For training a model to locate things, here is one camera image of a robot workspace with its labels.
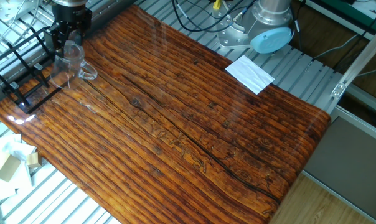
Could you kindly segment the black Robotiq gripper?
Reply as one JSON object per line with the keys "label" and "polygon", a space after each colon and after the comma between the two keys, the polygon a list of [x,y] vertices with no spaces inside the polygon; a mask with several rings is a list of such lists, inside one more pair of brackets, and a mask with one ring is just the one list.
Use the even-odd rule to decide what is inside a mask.
{"label": "black Robotiq gripper", "polygon": [[51,26],[44,31],[44,39],[47,48],[51,51],[61,49],[67,40],[67,29],[72,30],[70,40],[77,45],[83,44],[83,38],[92,24],[92,11],[81,6],[52,6],[52,13],[58,26]]}

